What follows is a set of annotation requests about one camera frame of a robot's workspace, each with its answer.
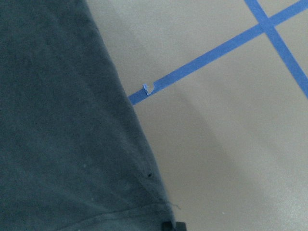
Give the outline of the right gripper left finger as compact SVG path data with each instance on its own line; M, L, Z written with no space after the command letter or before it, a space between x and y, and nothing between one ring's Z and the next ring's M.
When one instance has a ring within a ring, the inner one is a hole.
M165 221L161 225L161 231L172 231L172 222Z

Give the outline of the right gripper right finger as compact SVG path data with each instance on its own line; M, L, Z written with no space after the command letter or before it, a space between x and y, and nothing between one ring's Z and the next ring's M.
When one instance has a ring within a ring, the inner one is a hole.
M187 231L185 222L176 222L175 231Z

